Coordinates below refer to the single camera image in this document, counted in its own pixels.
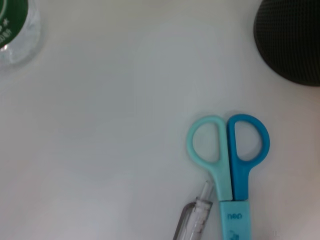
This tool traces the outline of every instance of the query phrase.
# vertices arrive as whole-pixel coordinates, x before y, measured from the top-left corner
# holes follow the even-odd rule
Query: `white surface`
[[[271,139],[249,179],[253,239],[318,239],[320,89],[263,62],[259,3],[42,0],[42,51],[1,76],[0,238],[172,239],[207,178],[189,126],[241,112]],[[203,240],[221,239],[217,211]]]

